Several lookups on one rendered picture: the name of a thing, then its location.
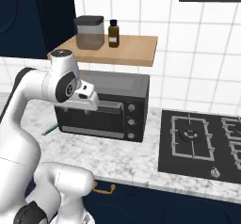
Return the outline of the thin green utensil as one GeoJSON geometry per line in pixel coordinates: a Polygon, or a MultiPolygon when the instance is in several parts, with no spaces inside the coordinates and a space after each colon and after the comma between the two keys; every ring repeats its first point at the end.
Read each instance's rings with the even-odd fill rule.
{"type": "Polygon", "coordinates": [[[49,127],[45,132],[43,132],[41,135],[46,136],[49,133],[53,132],[56,128],[58,127],[58,124],[56,123],[55,125],[49,127]]]}

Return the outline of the navy wall cupboard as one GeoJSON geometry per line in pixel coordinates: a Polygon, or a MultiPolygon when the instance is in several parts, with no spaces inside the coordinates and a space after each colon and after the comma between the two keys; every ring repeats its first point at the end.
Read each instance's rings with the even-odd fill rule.
{"type": "Polygon", "coordinates": [[[76,33],[74,0],[0,0],[0,56],[45,59],[76,33]]]}

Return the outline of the brown glass bottle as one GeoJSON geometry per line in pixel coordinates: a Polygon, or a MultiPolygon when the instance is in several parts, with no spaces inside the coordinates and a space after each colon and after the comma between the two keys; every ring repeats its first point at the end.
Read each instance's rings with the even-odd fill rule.
{"type": "Polygon", "coordinates": [[[120,31],[118,21],[112,19],[108,27],[108,43],[111,48],[117,48],[120,45],[120,31]]]}

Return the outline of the clear jar with black lid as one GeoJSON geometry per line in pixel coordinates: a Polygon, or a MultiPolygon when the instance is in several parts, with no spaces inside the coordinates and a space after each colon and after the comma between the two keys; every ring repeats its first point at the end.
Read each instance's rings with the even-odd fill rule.
{"type": "Polygon", "coordinates": [[[76,44],[81,50],[99,50],[104,45],[104,17],[81,15],[73,20],[76,44]]]}

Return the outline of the wooden wall shelf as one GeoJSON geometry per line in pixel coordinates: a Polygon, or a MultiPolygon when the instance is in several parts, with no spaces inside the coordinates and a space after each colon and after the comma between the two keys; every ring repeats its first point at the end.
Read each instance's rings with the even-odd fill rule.
{"type": "Polygon", "coordinates": [[[111,48],[105,35],[104,45],[99,50],[79,49],[75,37],[66,40],[57,49],[71,50],[78,62],[151,67],[156,45],[155,36],[120,35],[119,47],[111,48]]]}

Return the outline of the navy drawer front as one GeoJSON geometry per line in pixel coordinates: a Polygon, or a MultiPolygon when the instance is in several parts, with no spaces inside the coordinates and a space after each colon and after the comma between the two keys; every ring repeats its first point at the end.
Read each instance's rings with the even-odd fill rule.
{"type": "MultiPolygon", "coordinates": [[[[102,190],[112,184],[96,182],[102,190]]],[[[241,224],[241,204],[114,184],[111,195],[83,198],[96,224],[241,224]]]]}

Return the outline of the black gas hob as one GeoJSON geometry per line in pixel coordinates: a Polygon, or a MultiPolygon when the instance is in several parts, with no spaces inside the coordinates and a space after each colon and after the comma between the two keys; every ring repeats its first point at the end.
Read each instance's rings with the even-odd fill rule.
{"type": "Polygon", "coordinates": [[[241,184],[241,116],[163,110],[158,170],[241,184]]]}

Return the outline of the black toaster oven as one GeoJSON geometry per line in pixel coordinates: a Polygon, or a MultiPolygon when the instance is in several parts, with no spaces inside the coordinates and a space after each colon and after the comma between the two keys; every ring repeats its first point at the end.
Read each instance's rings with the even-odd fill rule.
{"type": "Polygon", "coordinates": [[[142,142],[148,113],[150,76],[123,72],[82,71],[80,78],[94,85],[97,111],[56,106],[63,133],[142,142]]]}

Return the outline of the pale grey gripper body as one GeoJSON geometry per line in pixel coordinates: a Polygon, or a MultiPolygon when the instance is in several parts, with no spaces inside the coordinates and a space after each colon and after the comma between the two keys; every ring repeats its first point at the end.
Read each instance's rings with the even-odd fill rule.
{"type": "Polygon", "coordinates": [[[98,109],[98,94],[93,91],[89,96],[82,93],[74,93],[73,96],[64,104],[69,108],[96,111],[98,109]]]}

